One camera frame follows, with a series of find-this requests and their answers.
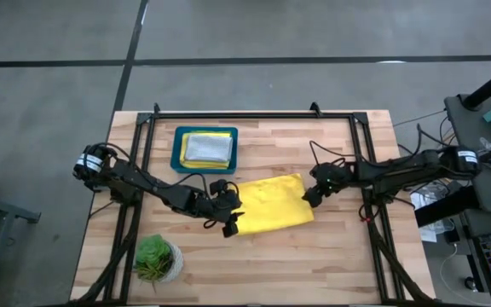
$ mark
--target gray floor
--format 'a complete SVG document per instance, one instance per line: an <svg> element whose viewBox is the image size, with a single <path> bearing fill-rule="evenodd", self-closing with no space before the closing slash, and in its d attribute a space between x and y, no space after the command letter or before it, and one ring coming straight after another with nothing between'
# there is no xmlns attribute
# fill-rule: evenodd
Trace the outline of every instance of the gray floor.
<svg viewBox="0 0 491 307"><path fill-rule="evenodd" d="M0 0L0 61L125 58L139 0ZM491 55L491 1L151 0L136 58L313 55ZM103 140L120 67L0 68L0 199L43 212L17 223L0 266L0 306L67 300L91 194L71 176L84 145ZM124 110L389 109L394 121L443 109L474 90L491 62L135 67ZM438 134L443 116L420 121ZM396 128L413 148L414 124ZM437 297L467 303L439 277L452 248L426 245ZM460 256L444 274L459 278Z"/></svg>

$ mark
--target yellow towel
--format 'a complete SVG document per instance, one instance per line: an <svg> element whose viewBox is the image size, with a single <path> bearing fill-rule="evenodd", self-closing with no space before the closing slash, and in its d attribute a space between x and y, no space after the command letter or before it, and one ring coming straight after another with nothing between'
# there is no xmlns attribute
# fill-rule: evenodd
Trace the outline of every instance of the yellow towel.
<svg viewBox="0 0 491 307"><path fill-rule="evenodd" d="M186 161L185 152L187 151L187 140L192 134L200 134L204 136L227 136L230 137L230 132L209 132L209 131L194 131L189 133L183 133L181 152L179 154L179 162L183 167L187 168L200 168L200 169L217 169L226 170L230 162L210 162L210 161Z"/></svg>
<svg viewBox="0 0 491 307"><path fill-rule="evenodd" d="M238 184L242 205L233 213L238 217L238 235L249 235L314 220L308 201L303 200L300 174Z"/></svg>

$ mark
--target wooden table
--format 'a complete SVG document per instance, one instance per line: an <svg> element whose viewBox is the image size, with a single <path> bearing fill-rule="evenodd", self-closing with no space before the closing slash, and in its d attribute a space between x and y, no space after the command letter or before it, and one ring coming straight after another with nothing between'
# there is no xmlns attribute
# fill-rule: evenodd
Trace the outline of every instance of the wooden table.
<svg viewBox="0 0 491 307"><path fill-rule="evenodd" d="M365 112L378 160L398 157L389 112ZM115 113L108 141L130 150L136 114ZM308 175L315 163L309 140L343 154L353 153L349 123L341 119L157 119L149 172L166 182L182 177L170 168L174 130L181 125L238 128L238 170L233 176L224 176L235 182L298 172L308 188L315 184ZM320 161L334 159L322 150L317 153ZM219 177L207 176L207 180ZM190 184L200 186L200 180L191 178ZM92 210L107 202L108 193L97 195ZM312 223L224 239L219 224L203 229L204 220L175 214L157 198L146 195L138 239L162 234L181 248L185 267L176 281L158 284L156 292L133 274L128 304L378 303L367 226L357 215L361 204L360 190L347 188L324 199L315 209ZM420 288L434 298L413 209L396 201L388 211L399 260ZM110 206L90 220L71 298L83 295L107 264L117 215L118 206ZM115 289L120 289L123 263ZM385 261L384 271L393 295Z"/></svg>

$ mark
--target plant pot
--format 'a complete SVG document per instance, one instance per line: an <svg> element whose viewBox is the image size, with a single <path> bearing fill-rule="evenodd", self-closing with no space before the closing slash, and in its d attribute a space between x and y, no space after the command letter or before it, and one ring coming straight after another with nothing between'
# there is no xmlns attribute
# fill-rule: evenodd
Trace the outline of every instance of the plant pot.
<svg viewBox="0 0 491 307"><path fill-rule="evenodd" d="M171 244L167 240L165 240L166 245L171 249L171 256L173 257L173 262L171 263L171 267L168 270L166 275L162 276L157 280L157 282L170 282L175 280L179 273L183 270L183 254L179 247Z"/></svg>

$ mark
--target green succulent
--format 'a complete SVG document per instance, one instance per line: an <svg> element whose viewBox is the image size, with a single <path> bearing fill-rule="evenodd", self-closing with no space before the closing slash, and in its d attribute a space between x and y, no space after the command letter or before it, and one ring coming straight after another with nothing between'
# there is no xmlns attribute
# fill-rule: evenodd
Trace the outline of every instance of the green succulent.
<svg viewBox="0 0 491 307"><path fill-rule="evenodd" d="M171 249L160 235L143 238L136 252L136 271L144 281L156 281L166 275L173 258Z"/></svg>

